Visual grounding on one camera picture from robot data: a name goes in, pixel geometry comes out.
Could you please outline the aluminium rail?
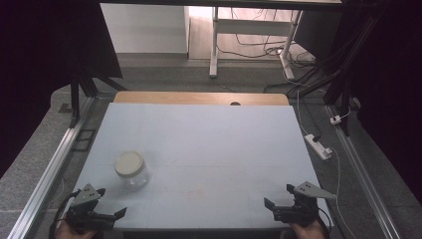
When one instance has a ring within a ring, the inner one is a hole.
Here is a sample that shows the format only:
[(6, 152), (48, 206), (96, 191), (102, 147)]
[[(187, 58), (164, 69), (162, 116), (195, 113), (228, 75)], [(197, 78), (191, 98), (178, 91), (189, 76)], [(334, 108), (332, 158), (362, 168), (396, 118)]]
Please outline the aluminium rail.
[(365, 195), (373, 215), (383, 233), (384, 239), (403, 239), (394, 222), (391, 213), (387, 209), (387, 205), (382, 199), (380, 193), (375, 187), (375, 184), (370, 177), (366, 167), (364, 166), (361, 157), (352, 142), (351, 138), (347, 136), (338, 124), (330, 125), (334, 129), (335, 134), (341, 144), (341, 148), (345, 153), (345, 158), (348, 160), (354, 175)]
[(7, 239), (24, 239), (30, 231), (36, 216), (39, 214), (43, 203), (51, 189), (58, 173), (60, 172), (66, 157), (71, 151), (72, 144), (77, 138), (82, 126), (87, 121), (91, 111), (94, 98), (86, 98), (82, 104), (80, 119), (73, 127), (68, 127), (56, 150), (46, 165), (46, 168), (37, 182), (31, 196), (28, 198), (26, 205), (20, 212), (13, 228), (11, 229)]

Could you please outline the person's left hand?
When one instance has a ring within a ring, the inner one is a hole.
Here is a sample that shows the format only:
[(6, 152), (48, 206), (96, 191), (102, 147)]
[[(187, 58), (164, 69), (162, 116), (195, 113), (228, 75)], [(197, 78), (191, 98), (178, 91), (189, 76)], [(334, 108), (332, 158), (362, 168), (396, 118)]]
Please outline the person's left hand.
[(75, 231), (65, 220), (63, 220), (54, 233), (55, 239), (93, 239), (96, 231), (86, 231), (82, 234)]

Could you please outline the black floor bracket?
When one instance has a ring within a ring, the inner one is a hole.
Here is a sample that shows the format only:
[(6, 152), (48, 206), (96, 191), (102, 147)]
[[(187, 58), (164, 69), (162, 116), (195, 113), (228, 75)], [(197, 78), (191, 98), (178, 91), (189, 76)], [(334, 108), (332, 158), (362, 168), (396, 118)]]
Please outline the black floor bracket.
[(72, 151), (87, 152), (94, 143), (97, 131), (95, 129), (82, 129), (75, 139)]

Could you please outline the cream round jar lid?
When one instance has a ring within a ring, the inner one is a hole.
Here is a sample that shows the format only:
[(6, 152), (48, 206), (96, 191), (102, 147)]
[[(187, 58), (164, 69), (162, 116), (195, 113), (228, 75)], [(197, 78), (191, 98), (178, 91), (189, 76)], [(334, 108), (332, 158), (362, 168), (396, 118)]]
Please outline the cream round jar lid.
[(139, 175), (143, 169), (143, 157), (136, 151), (126, 152), (120, 155), (114, 163), (114, 170), (121, 177), (135, 177)]

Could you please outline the white desk frame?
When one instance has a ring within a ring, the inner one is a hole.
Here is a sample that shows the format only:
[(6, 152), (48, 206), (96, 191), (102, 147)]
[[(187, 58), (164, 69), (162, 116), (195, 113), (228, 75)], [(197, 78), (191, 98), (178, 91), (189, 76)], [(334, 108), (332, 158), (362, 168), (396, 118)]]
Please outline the white desk frame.
[(287, 80), (295, 78), (288, 60), (288, 54), (294, 36), (301, 18), (300, 10), (293, 11), (293, 19), (290, 22), (277, 21), (255, 21), (255, 20), (235, 20), (219, 18), (218, 7), (212, 8), (212, 48), (210, 56), (209, 77), (215, 79), (217, 77), (218, 65), (218, 49), (217, 39), (219, 34), (241, 34), (241, 35), (267, 35), (286, 37), (287, 42), (282, 50), (278, 51), (279, 59), (283, 66)]

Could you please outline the black metal stand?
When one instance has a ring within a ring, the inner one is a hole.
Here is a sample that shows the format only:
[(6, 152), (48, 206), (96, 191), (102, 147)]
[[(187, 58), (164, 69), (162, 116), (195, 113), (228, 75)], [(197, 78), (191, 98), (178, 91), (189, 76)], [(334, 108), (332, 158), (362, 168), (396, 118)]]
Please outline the black metal stand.
[(305, 74), (304, 83), (317, 70), (322, 70), (322, 77), (314, 83), (293, 87), (288, 92), (289, 98), (300, 99), (329, 85), (322, 97), (326, 105), (334, 105), (341, 99), (340, 128), (348, 134), (347, 115), (353, 65), (366, 40), (378, 22), (379, 15), (372, 12), (328, 13), (306, 11), (299, 24), (299, 44), (310, 51), (316, 62), (311, 71)]
[(99, 93), (99, 90), (94, 83), (94, 78), (99, 79), (118, 92), (126, 91), (124, 86), (118, 84), (105, 74), (95, 70), (93, 67), (77, 67), (71, 80), (72, 119), (70, 128), (74, 128), (81, 117), (79, 91), (83, 90), (85, 96), (88, 98), (95, 98)]

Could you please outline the black curtain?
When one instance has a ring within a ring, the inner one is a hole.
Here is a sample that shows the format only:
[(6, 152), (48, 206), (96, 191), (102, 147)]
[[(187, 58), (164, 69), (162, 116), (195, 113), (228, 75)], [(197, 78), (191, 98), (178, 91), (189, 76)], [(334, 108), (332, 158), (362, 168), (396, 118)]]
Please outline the black curtain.
[(345, 0), (379, 20), (353, 65), (357, 118), (422, 204), (422, 0)]
[(101, 0), (0, 0), (0, 177), (78, 77), (121, 78)]

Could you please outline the person's right hand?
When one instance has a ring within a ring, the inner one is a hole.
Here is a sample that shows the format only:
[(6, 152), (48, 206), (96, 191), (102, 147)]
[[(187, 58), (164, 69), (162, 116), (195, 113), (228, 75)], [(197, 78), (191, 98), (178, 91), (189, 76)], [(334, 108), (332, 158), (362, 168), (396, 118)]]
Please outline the person's right hand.
[(326, 239), (326, 233), (317, 221), (314, 221), (307, 227), (292, 223), (291, 228), (294, 230), (298, 239)]

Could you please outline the clear glass jar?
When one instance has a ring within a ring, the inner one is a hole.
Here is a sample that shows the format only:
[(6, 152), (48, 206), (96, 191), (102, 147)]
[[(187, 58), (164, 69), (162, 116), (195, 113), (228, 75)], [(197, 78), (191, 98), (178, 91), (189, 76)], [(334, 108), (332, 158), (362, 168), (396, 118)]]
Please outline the clear glass jar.
[(131, 178), (119, 176), (119, 178), (121, 179), (124, 187), (129, 190), (138, 190), (142, 188), (148, 182), (148, 179), (149, 179), (149, 171), (146, 166), (145, 160), (144, 160), (144, 169), (139, 175), (135, 177), (131, 177)]

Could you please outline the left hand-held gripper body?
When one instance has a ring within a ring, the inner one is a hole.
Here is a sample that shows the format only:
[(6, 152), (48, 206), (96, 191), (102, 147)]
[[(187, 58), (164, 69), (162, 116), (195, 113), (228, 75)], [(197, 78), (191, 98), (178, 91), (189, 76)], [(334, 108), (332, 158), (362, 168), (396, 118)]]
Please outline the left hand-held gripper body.
[(101, 197), (89, 183), (77, 191), (71, 203), (65, 221), (78, 233), (88, 230), (110, 231), (113, 228), (113, 215), (99, 214), (95, 208)]

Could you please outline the white power strip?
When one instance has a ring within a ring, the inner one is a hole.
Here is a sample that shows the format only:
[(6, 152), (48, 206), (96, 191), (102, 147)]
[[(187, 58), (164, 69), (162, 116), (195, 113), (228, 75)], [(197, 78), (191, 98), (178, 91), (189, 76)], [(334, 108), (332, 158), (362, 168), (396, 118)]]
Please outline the white power strip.
[(308, 134), (304, 136), (305, 141), (314, 150), (321, 160), (327, 160), (331, 158), (332, 150), (329, 147), (324, 147), (319, 141), (313, 141), (314, 135)]

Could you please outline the white foam board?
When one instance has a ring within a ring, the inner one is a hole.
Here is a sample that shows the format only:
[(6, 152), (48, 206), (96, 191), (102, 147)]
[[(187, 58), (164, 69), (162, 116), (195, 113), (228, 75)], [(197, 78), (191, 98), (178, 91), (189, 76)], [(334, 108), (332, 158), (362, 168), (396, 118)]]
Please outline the white foam board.
[[(117, 158), (140, 153), (149, 171), (124, 187)], [(77, 180), (105, 188), (98, 213), (126, 208), (121, 230), (273, 229), (268, 198), (292, 206), (287, 184), (317, 184), (290, 106), (111, 104)]]

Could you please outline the wooden table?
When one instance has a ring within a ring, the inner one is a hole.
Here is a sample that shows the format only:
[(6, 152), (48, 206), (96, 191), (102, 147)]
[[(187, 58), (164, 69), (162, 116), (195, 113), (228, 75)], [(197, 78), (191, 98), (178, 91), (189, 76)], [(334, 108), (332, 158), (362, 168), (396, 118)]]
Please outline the wooden table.
[(118, 92), (113, 100), (124, 104), (288, 106), (283, 94), (193, 93), (193, 92)]

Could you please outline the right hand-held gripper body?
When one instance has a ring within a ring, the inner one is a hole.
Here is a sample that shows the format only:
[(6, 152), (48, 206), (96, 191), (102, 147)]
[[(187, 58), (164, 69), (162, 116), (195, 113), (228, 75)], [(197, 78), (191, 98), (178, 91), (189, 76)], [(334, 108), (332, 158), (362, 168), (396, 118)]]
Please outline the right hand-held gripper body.
[(294, 204), (280, 206), (281, 209), (273, 211), (275, 221), (283, 223), (296, 223), (307, 227), (319, 217), (317, 199), (336, 199), (336, 195), (306, 181), (295, 186)]

